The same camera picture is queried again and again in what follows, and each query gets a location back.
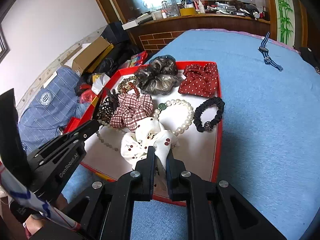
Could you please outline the white dotted scrunchie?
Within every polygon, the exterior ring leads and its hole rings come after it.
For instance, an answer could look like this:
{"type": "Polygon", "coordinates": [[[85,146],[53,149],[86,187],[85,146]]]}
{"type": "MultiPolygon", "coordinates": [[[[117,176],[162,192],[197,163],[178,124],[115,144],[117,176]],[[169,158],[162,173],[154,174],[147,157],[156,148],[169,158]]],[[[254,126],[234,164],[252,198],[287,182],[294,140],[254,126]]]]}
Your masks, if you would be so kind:
{"type": "Polygon", "coordinates": [[[144,118],[137,122],[134,133],[125,133],[120,145],[121,156],[136,167],[138,161],[146,158],[150,146],[155,149],[155,156],[166,169],[166,161],[172,147],[178,145],[177,137],[154,117],[144,118]]]}

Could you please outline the black hair claw clip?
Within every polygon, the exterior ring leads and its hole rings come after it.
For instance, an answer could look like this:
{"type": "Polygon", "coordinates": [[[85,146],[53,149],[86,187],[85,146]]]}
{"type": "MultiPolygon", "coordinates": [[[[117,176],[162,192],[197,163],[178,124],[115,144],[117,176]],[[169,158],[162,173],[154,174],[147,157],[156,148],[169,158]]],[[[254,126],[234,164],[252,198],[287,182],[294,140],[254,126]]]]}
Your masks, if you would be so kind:
{"type": "Polygon", "coordinates": [[[100,104],[95,116],[99,122],[105,122],[106,124],[110,123],[112,116],[119,107],[118,95],[119,94],[116,93],[115,89],[107,89],[107,97],[100,104]]]}

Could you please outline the red plaid scrunchie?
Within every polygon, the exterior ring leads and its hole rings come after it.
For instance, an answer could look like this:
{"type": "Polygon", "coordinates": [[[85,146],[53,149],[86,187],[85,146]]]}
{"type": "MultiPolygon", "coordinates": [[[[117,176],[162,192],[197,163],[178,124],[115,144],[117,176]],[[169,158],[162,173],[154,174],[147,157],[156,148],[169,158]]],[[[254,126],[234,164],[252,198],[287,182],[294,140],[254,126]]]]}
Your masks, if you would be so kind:
{"type": "Polygon", "coordinates": [[[151,95],[120,94],[119,106],[112,115],[110,125],[113,128],[128,128],[135,132],[137,122],[150,117],[153,113],[153,101],[151,95]]]}

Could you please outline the red polka dot scrunchie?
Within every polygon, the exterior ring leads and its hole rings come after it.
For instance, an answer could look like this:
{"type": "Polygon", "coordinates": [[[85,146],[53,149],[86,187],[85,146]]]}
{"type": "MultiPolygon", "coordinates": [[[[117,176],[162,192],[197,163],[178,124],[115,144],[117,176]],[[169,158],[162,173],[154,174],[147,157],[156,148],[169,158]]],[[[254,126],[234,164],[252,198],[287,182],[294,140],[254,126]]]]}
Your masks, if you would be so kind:
{"type": "Polygon", "coordinates": [[[189,64],[183,71],[185,79],[180,83],[180,94],[212,98],[217,92],[218,70],[215,62],[189,64]]]}

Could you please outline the grey organza scrunchie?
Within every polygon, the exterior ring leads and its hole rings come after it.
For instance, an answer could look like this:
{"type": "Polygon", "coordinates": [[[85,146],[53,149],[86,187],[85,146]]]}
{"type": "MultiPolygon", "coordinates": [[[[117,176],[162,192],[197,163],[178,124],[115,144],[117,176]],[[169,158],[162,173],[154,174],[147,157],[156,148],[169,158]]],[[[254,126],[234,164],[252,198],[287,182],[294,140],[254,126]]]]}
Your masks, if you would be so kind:
{"type": "Polygon", "coordinates": [[[146,67],[139,68],[134,76],[140,92],[150,95],[167,95],[183,81],[178,76],[176,60],[171,55],[154,58],[146,67]]]}

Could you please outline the blue plaid shirt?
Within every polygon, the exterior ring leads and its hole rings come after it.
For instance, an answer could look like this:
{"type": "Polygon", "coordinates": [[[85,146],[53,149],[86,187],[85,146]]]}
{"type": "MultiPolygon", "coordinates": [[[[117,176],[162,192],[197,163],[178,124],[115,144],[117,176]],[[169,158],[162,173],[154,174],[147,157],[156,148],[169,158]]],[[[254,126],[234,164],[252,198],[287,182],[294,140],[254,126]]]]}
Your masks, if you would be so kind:
{"type": "Polygon", "coordinates": [[[74,88],[79,76],[60,67],[57,76],[41,88],[18,122],[23,149],[29,154],[60,135],[72,117],[81,118],[89,103],[80,103],[74,88]]]}

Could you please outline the red white gift box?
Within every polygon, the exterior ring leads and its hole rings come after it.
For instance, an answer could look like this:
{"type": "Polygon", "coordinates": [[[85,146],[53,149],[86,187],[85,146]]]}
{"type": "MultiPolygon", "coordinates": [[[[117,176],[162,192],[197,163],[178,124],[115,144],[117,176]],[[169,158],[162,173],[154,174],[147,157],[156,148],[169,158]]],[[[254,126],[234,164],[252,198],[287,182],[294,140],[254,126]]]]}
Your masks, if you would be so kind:
{"type": "Polygon", "coordinates": [[[208,181],[215,181],[220,159],[222,125],[203,124],[202,117],[222,112],[220,80],[215,62],[181,61],[175,64],[182,83],[167,95],[136,89],[119,93],[119,106],[110,121],[85,137],[82,165],[109,181],[137,168],[155,149],[153,197],[170,202],[169,159],[208,181]]]}

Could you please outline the cardboard box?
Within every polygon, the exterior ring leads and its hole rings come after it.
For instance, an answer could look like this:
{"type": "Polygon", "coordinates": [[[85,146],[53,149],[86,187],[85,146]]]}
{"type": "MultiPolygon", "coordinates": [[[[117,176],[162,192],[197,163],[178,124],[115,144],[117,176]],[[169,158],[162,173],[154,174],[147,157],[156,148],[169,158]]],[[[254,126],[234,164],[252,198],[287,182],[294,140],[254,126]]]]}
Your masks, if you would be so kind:
{"type": "Polygon", "coordinates": [[[71,68],[78,76],[82,76],[85,73],[92,74],[113,48],[113,44],[103,37],[98,37],[82,51],[77,51],[78,54],[68,60],[71,61],[70,66],[66,63],[62,64],[62,66],[71,68]]]}

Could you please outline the blue light bedspread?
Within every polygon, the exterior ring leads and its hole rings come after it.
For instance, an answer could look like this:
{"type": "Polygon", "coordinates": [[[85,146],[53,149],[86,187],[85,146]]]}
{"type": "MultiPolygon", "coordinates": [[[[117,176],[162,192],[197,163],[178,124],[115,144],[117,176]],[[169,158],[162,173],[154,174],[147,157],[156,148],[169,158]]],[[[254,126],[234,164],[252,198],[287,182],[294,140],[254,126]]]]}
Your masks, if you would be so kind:
{"type": "Polygon", "coordinates": [[[319,75],[291,49],[218,30],[190,30],[160,52],[214,61],[223,116],[219,178],[228,181],[287,239],[319,239],[319,75]]]}

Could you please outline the blue striped wristwatch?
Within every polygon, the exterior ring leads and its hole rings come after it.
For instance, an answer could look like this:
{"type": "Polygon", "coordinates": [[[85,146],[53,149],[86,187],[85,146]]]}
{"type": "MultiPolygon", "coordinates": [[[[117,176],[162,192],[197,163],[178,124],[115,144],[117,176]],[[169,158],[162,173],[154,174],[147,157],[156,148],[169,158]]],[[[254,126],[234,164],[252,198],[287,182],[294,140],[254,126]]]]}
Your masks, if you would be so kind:
{"type": "Polygon", "coordinates": [[[283,71],[283,67],[281,65],[276,64],[269,55],[269,50],[266,48],[268,40],[270,38],[270,32],[267,32],[265,37],[263,38],[258,50],[262,53],[264,58],[264,63],[271,65],[272,67],[276,68],[279,72],[283,71]]]}

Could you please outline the wooden dresser counter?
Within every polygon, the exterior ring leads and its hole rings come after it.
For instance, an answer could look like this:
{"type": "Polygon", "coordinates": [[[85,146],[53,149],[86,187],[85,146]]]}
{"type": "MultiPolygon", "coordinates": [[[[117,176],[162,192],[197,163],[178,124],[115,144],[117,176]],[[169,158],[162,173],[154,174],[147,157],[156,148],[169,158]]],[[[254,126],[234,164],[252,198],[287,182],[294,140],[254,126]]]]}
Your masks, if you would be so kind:
{"type": "Polygon", "coordinates": [[[263,36],[270,32],[270,38],[277,39],[277,28],[266,20],[222,14],[198,14],[177,16],[150,21],[127,30],[131,41],[147,52],[158,52],[167,44],[191,29],[225,29],[244,31],[263,36]]]}

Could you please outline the white flat box on counter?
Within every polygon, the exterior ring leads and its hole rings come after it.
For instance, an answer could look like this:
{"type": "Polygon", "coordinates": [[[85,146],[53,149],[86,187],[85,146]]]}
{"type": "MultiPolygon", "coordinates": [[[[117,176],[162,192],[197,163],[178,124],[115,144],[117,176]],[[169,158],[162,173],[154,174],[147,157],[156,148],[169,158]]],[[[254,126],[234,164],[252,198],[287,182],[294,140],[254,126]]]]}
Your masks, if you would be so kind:
{"type": "Polygon", "coordinates": [[[134,27],[137,27],[143,23],[149,22],[149,21],[153,21],[153,17],[150,14],[143,14],[141,16],[139,16],[138,18],[135,18],[125,24],[122,25],[122,28],[124,30],[128,30],[134,27]]]}

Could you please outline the black clothing pile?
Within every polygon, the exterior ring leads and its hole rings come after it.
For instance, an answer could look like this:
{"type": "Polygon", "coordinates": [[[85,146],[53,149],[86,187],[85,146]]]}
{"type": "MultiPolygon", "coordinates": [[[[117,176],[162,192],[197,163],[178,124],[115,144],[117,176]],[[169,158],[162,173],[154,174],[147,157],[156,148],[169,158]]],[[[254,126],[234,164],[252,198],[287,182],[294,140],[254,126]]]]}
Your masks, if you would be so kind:
{"type": "Polygon", "coordinates": [[[302,59],[313,66],[317,74],[320,74],[320,62],[319,59],[314,55],[312,50],[308,47],[299,48],[302,59]]]}

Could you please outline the yellow box on counter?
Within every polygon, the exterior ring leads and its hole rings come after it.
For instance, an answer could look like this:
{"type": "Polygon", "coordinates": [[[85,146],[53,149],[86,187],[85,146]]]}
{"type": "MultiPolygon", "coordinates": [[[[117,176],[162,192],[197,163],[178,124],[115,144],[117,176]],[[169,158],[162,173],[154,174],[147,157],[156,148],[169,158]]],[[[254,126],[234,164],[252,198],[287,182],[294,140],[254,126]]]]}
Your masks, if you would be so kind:
{"type": "Polygon", "coordinates": [[[180,9],[180,15],[181,16],[193,16],[193,15],[197,15],[197,12],[194,7],[182,8],[182,9],[180,9]]]}

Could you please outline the bamboo wall painting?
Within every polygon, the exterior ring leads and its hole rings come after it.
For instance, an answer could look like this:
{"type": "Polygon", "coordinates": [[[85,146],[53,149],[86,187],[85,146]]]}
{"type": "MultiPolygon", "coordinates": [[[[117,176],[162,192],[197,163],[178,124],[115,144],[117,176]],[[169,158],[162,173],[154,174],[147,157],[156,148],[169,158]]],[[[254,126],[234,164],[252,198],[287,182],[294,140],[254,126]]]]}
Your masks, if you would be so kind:
{"type": "Polygon", "coordinates": [[[295,42],[295,12],[293,0],[275,0],[277,11],[277,41],[292,47],[295,42]]]}

